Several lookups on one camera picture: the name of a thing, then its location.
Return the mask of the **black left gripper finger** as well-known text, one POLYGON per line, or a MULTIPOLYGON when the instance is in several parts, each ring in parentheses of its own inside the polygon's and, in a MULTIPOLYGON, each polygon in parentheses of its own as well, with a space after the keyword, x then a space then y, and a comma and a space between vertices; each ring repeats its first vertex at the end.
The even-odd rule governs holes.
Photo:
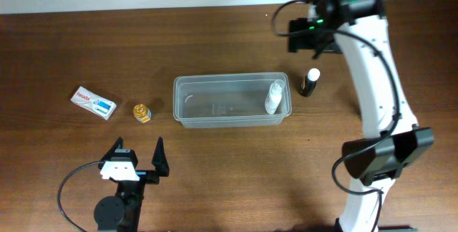
POLYGON ((159 177, 168 177, 170 174, 170 167, 165 155, 164 142, 161 137, 158 137, 154 154, 152 156, 152 165, 155 167, 155 172, 159 177))
POLYGON ((123 148, 123 139, 118 137, 114 145, 103 155, 100 159, 102 162, 109 161, 111 157, 115 154, 115 151, 123 148))

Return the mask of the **white Panadol box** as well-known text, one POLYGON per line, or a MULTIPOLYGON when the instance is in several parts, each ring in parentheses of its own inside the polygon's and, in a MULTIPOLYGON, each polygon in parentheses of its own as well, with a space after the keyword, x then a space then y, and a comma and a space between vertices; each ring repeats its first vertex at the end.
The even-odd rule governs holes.
POLYGON ((104 120, 108 120, 117 107, 113 101, 100 97, 84 87, 79 87, 70 101, 104 120))

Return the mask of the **black bottle white cap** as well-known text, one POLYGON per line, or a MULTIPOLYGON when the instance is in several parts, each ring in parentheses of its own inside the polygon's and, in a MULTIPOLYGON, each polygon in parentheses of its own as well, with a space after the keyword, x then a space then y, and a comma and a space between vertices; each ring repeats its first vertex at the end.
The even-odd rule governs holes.
POLYGON ((318 69, 312 68, 308 71, 307 75, 303 78, 300 93, 303 97, 310 97, 316 88, 317 81, 321 73, 318 69))

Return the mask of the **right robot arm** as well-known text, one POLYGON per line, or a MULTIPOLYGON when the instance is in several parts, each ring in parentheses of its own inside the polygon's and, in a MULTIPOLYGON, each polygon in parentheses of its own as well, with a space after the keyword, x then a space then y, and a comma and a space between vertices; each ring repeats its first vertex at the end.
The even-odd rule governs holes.
POLYGON ((305 0, 307 18, 288 25, 291 52, 342 54, 359 101, 364 136, 345 142, 338 164, 351 177, 336 231, 377 231, 384 199, 403 169, 434 142, 405 98, 382 0, 305 0))

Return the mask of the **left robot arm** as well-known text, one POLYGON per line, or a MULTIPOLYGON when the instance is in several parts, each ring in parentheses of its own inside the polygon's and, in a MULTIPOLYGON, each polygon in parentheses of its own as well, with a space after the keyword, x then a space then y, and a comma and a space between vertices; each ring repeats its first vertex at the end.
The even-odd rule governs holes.
POLYGON ((98 165, 103 179, 117 184, 112 196, 100 200, 94 208, 94 220, 98 231, 136 231, 146 185, 157 185, 161 177, 170 174, 163 139, 157 140, 152 156, 153 170, 138 170, 138 159, 134 150, 123 148, 123 139, 101 158, 98 165))

